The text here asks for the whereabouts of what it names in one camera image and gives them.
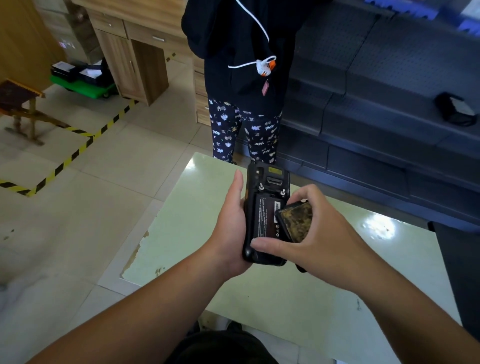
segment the wooden desk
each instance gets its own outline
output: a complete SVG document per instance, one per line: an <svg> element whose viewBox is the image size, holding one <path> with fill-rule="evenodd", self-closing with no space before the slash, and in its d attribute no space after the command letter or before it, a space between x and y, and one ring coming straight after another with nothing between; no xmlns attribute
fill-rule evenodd
<svg viewBox="0 0 480 364"><path fill-rule="evenodd" d="M151 105L167 88L164 51L192 58L197 121L210 125L204 62L181 29L186 0L73 0L84 6L115 84L124 97Z"/></svg>
<svg viewBox="0 0 480 364"><path fill-rule="evenodd" d="M202 246L237 168L245 177L245 168L195 153L123 278L143 286ZM328 200L373 250L460 323L434 232ZM399 363L359 297L301 274L290 262L283 267L254 264L225 283L207 310L348 364Z"/></svg>

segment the forearm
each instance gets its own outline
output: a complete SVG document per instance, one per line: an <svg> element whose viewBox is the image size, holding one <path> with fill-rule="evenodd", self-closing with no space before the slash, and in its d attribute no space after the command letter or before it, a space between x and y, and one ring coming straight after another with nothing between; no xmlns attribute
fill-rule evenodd
<svg viewBox="0 0 480 364"><path fill-rule="evenodd" d="M224 282L200 249L50 345L33 363L161 363Z"/></svg>
<svg viewBox="0 0 480 364"><path fill-rule="evenodd" d="M380 257L356 292L367 304L400 361L471 363L480 345L444 310Z"/></svg>

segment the drawer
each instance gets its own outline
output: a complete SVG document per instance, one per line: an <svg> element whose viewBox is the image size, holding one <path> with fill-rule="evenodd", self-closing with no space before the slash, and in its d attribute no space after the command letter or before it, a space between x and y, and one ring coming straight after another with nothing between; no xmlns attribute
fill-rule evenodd
<svg viewBox="0 0 480 364"><path fill-rule="evenodd" d="M210 112L208 111L208 99L205 96L195 95L197 106L197 121L205 125L210 125Z"/></svg>
<svg viewBox="0 0 480 364"><path fill-rule="evenodd" d="M193 55L193 66L195 68L195 72L202 74L205 73L205 61L195 55Z"/></svg>
<svg viewBox="0 0 480 364"><path fill-rule="evenodd" d="M192 55L192 51L188 47L187 39L130 22L125 22L125 27L127 28L127 34L130 39L151 44L152 46L162 49L172 50L187 56Z"/></svg>
<svg viewBox="0 0 480 364"><path fill-rule="evenodd" d="M205 90L205 76L198 72L195 72L195 93L207 96L207 91Z"/></svg>
<svg viewBox="0 0 480 364"><path fill-rule="evenodd" d="M93 10L88 10L88 14L90 15L90 21L92 22L93 28L103 30L104 32L122 38L127 37L123 20Z"/></svg>

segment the black hoodie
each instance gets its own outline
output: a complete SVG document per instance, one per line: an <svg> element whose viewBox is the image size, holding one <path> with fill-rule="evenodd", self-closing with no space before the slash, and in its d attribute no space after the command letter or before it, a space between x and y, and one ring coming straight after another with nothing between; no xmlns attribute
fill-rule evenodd
<svg viewBox="0 0 480 364"><path fill-rule="evenodd" d="M283 108L295 35L318 0L240 1L266 29L270 42L235 0L189 0L182 30L192 52L205 60L209 97L273 117ZM276 66L268 77L260 76L255 65L228 68L272 55L277 57Z"/></svg>

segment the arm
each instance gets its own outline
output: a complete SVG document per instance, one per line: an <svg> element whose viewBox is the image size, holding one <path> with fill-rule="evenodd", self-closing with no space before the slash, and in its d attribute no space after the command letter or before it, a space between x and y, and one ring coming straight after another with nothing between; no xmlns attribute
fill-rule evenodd
<svg viewBox="0 0 480 364"><path fill-rule="evenodd" d="M162 363L222 284L248 269L236 171L210 239L191 256L35 356L30 363Z"/></svg>
<svg viewBox="0 0 480 364"><path fill-rule="evenodd" d="M357 294L402 363L478 362L480 344L381 259L316 186L300 188L288 203L304 198L313 209L304 241L291 244L258 238L252 247L290 260L325 282Z"/></svg>

